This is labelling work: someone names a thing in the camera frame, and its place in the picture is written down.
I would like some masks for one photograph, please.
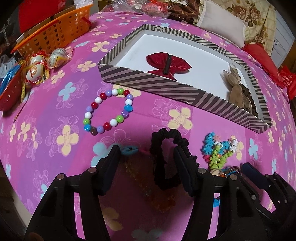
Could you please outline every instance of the blue bead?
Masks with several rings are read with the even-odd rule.
[[[130,100],[133,100],[133,95],[128,94],[128,95],[126,96],[126,98],[127,98],[127,99],[130,99]]]
[[[96,128],[96,130],[97,130],[98,133],[101,133],[101,134],[104,133],[104,131],[105,131],[105,130],[104,130],[104,127],[102,127],[102,126],[98,126],[98,127]]]
[[[90,132],[90,130],[91,130],[91,125],[90,125],[90,124],[86,124],[86,125],[84,126],[84,129],[85,129],[86,131]]]
[[[123,118],[126,119],[126,118],[129,116],[129,113],[128,113],[127,110],[123,110],[123,111],[121,112],[121,115],[123,116]]]
[[[105,92],[105,94],[107,95],[107,97],[111,97],[112,96],[112,91],[111,90],[107,90]]]
[[[92,108],[91,106],[88,106],[88,107],[86,108],[86,111],[91,113],[91,112],[93,111],[93,108]]]
[[[130,104],[127,104],[124,109],[128,112],[131,112],[133,110],[133,107]]]

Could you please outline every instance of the bead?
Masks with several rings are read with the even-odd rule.
[[[84,125],[86,125],[86,124],[90,124],[90,122],[91,122],[91,121],[90,121],[89,119],[87,119],[87,118],[85,118],[85,119],[83,120],[83,124],[84,124]]]
[[[98,134],[98,131],[96,130],[96,128],[94,126],[91,127],[91,130],[90,130],[90,133],[93,135],[93,136],[96,136]]]
[[[128,112],[131,112],[133,110],[132,106],[130,104],[127,104],[124,109]]]
[[[127,100],[126,100],[126,105],[128,105],[128,104],[129,104],[129,105],[133,105],[133,101],[132,101],[131,99],[127,99]]]
[[[122,115],[118,115],[118,116],[116,116],[116,120],[117,120],[118,123],[122,123],[124,118],[123,118]]]
[[[97,104],[101,104],[102,103],[102,98],[101,97],[96,97],[94,102],[96,102]]]
[[[100,97],[102,98],[102,100],[107,99],[107,95],[106,95],[105,93],[101,93],[101,94],[100,94]]]
[[[123,118],[126,119],[126,118],[129,116],[129,113],[128,113],[127,110],[123,110],[123,111],[121,112],[121,115],[123,116]]]
[[[133,95],[132,95],[132,94],[128,94],[128,95],[126,96],[126,98],[127,98],[127,99],[130,99],[130,100],[133,100]]]
[[[114,95],[114,96],[117,96],[117,95],[118,95],[118,91],[117,91],[117,89],[113,89],[113,90],[112,90],[112,95]]]
[[[103,126],[104,126],[104,130],[105,130],[105,131],[109,131],[109,130],[111,130],[111,125],[110,125],[109,122],[105,122]]]
[[[111,119],[111,120],[110,120],[110,125],[111,125],[112,127],[117,126],[117,124],[118,124],[117,120],[115,120],[115,119]]]
[[[105,131],[103,126],[98,126],[96,128],[96,130],[97,130],[98,133],[101,133],[101,134],[104,133],[104,131]]]
[[[107,90],[107,91],[105,91],[105,94],[107,95],[107,97],[111,97],[112,96],[112,91]]]
[[[87,119],[90,119],[92,117],[92,114],[90,112],[86,112],[84,114],[84,117],[87,118]]]
[[[93,111],[93,108],[92,108],[91,106],[88,106],[88,107],[86,108],[86,111],[87,111],[87,112],[92,112],[92,111]]]
[[[96,102],[92,102],[91,106],[95,110],[95,109],[97,109],[99,107],[99,104],[96,103]]]
[[[125,91],[123,92],[123,94],[124,94],[125,97],[126,97],[129,93],[130,93],[129,90],[125,90]]]
[[[117,91],[118,91],[118,94],[119,94],[119,95],[123,95],[123,91],[124,91],[124,90],[123,90],[122,88],[119,88]]]
[[[84,129],[89,132],[91,130],[91,125],[90,124],[86,124],[84,126]]]

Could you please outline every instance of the red bow hair clip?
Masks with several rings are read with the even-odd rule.
[[[151,70],[148,73],[166,77],[171,80],[174,78],[174,73],[182,73],[191,69],[191,66],[182,58],[170,55],[168,53],[154,53],[147,55],[148,64],[158,70]]]

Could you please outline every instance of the green bead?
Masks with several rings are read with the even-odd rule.
[[[89,124],[91,121],[88,119],[88,118],[85,118],[83,120],[83,124],[86,125],[86,124]]]
[[[118,115],[118,116],[116,116],[116,120],[117,120],[118,123],[122,123],[123,120],[124,120],[124,118],[123,118],[122,115]]]
[[[122,88],[119,88],[117,91],[118,91],[119,95],[123,95],[124,90]]]

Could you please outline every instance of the silver bolt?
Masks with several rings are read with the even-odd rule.
[[[62,180],[65,177],[63,173],[57,175],[57,179]]]
[[[90,172],[90,173],[94,173],[94,172],[96,172],[96,168],[95,168],[95,167],[90,167],[90,168],[89,168],[89,172]]]
[[[234,175],[234,174],[231,174],[229,177],[230,177],[233,181],[235,181],[235,180],[237,179],[237,176]]]
[[[204,169],[204,168],[202,168],[202,167],[198,169],[198,172],[201,173],[201,174],[205,174],[206,171],[207,171],[207,170]]]

